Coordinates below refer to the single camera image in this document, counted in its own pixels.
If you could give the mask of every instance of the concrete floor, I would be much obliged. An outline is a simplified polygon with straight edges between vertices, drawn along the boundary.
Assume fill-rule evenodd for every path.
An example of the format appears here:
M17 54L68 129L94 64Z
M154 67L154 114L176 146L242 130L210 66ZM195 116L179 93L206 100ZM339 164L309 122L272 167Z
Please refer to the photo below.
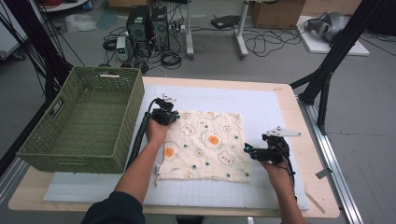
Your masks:
M98 21L102 9L83 12L75 8L55 14L61 20L66 14L87 13ZM118 19L108 30L65 34L64 37L86 66L103 63L103 37L109 31L125 25ZM232 35L197 32L195 43L200 50L191 61L182 48L182 65L177 70L165 70L167 77L219 79L251 82L287 83L309 75L326 55L308 53L304 44L287 45L265 58L252 53L244 60ZM396 54L396 44L371 39L378 46ZM330 89L326 130L346 182L357 204L363 222L392 224L396 220L396 164L393 150L396 108L396 60L367 42L369 57L347 56L336 70ZM73 65L80 65L71 50L64 51ZM111 65L119 66L113 60ZM0 62L0 156L14 142L27 122L44 102L30 61ZM163 77L154 68L147 76ZM304 88L295 90L300 93ZM7 208L9 195L0 206L1 223L79 223L83 213L16 212ZM336 219L308 218L307 223L347 223L343 213ZM255 223L279 223L278 218L255 218Z

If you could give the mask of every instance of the computer tower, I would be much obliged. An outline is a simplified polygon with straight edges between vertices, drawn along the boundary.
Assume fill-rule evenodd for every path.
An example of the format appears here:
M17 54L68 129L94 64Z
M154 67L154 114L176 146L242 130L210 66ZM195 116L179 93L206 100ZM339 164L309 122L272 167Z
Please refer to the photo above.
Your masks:
M151 12L151 22L155 36L155 47L169 50L168 11L166 7L154 7Z
M132 6L128 21L126 22L126 28L131 41L149 42L154 37L149 6Z

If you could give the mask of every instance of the gray machine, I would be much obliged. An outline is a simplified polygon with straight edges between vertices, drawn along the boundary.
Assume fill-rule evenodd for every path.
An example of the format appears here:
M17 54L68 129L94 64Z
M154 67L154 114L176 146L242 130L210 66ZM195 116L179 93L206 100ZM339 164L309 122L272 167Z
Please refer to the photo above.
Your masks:
M306 31L315 31L325 41L331 43L332 39L346 27L348 22L349 17L339 12L325 12L319 18L309 20L306 24Z

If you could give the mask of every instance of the person's right hand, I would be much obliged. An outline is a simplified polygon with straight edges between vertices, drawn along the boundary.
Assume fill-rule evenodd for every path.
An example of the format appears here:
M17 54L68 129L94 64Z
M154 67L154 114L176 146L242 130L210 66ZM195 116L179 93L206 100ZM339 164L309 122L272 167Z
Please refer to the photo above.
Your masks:
M268 161L260 161L268 172L270 182L276 193L293 193L289 171L285 161L273 165Z
M157 121L150 119L146 129L148 142L162 144L166 138L170 125L161 125Z

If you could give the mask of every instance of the sleeve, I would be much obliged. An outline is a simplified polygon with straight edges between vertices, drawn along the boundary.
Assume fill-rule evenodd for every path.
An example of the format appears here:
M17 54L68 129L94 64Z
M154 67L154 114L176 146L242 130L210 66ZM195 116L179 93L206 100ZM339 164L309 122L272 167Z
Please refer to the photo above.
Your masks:
M112 192L107 199L94 203L88 209L81 224L128 223L144 224L142 204L124 192Z

